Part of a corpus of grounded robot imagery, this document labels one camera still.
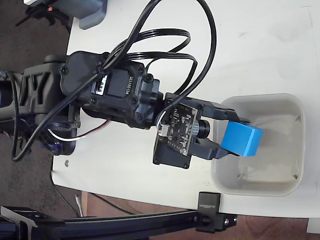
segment metal clamp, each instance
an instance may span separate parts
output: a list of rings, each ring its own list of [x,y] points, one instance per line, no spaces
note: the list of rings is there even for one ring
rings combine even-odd
[[[214,234],[237,225],[238,216],[220,213],[219,206],[220,193],[199,192],[196,231]]]

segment wire connector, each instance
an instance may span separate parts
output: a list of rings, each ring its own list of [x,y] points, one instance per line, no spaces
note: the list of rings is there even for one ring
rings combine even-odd
[[[159,129],[158,129],[158,134],[160,137],[168,137],[169,134],[169,125],[166,124],[161,124]]]

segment black bracket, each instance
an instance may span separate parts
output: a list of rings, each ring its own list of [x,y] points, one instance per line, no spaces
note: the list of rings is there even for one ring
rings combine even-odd
[[[195,228],[198,232],[223,232],[237,225],[238,216],[219,212],[220,193],[199,192]]]
[[[0,213],[16,224],[19,240],[59,240],[60,229],[66,225],[63,220],[28,207],[2,206]]]

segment white table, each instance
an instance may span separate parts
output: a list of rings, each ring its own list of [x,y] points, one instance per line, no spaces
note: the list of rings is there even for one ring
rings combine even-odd
[[[106,18],[98,26],[79,29],[77,19],[68,46],[75,51],[102,53],[126,39],[148,0],[110,0]],[[201,85],[190,95],[213,102],[231,96],[289,93],[306,112],[304,176],[285,197],[221,196],[224,213],[320,217],[320,3],[317,0],[207,0],[217,27],[217,52]],[[194,55],[199,70],[210,43],[209,25],[195,0],[163,0],[143,30],[181,28],[192,41],[182,50]],[[162,37],[135,44],[132,51],[167,51],[179,37]],[[150,72],[160,79],[160,91],[172,92],[185,80],[191,62],[160,60]],[[84,133],[102,123],[81,113]],[[54,158],[57,185],[107,196],[172,207],[197,209],[198,192],[219,192],[211,162],[192,157],[188,170],[152,163],[155,128],[131,129],[112,122],[77,142],[70,156]]]

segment brown floor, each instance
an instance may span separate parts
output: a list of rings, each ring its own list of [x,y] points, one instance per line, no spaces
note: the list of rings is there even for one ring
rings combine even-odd
[[[159,213],[178,208],[106,197],[113,204],[132,213]],[[96,197],[82,193],[83,211],[86,216],[117,217],[125,213],[114,209]],[[276,218],[239,216],[236,227],[215,234],[196,232],[194,229],[155,236],[153,240],[320,240],[320,234],[306,233],[308,220],[305,218]]]

